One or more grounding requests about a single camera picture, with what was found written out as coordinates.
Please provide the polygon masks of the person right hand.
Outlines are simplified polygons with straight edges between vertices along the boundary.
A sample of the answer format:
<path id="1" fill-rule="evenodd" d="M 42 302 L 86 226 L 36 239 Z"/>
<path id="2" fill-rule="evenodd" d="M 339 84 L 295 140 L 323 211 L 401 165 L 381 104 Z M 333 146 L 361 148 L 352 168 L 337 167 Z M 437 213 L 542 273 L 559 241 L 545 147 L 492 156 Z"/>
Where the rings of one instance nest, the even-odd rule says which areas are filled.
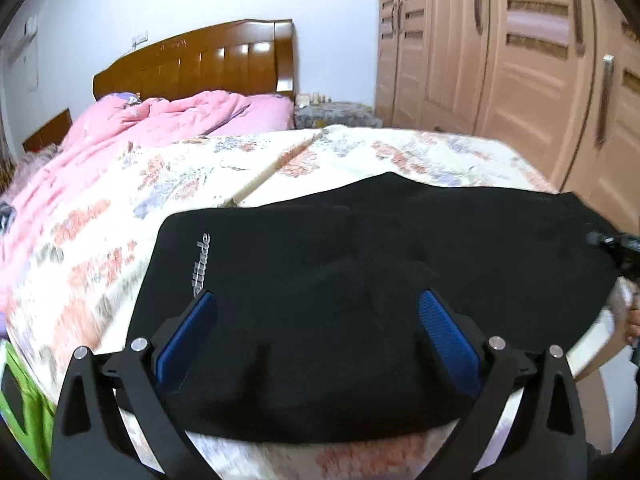
<path id="1" fill-rule="evenodd" d="M 640 295 L 638 292 L 632 296 L 632 303 L 628 309 L 625 322 L 626 343 L 633 346 L 640 338 Z"/>

